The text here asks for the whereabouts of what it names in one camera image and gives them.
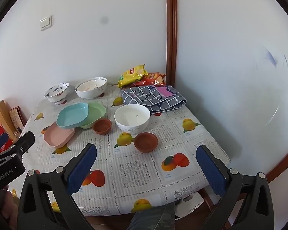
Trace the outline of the person's left hand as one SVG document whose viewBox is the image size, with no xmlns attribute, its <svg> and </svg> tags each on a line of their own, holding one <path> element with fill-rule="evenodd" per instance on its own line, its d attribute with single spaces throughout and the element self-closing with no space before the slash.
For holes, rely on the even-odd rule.
<svg viewBox="0 0 288 230">
<path fill-rule="evenodd" d="M 4 187 L 4 203 L 2 206 L 2 215 L 8 220 L 9 227 L 11 229 L 17 229 L 17 215 L 18 206 L 14 203 L 14 197 L 10 191 L 8 191 L 8 186 Z"/>
</svg>

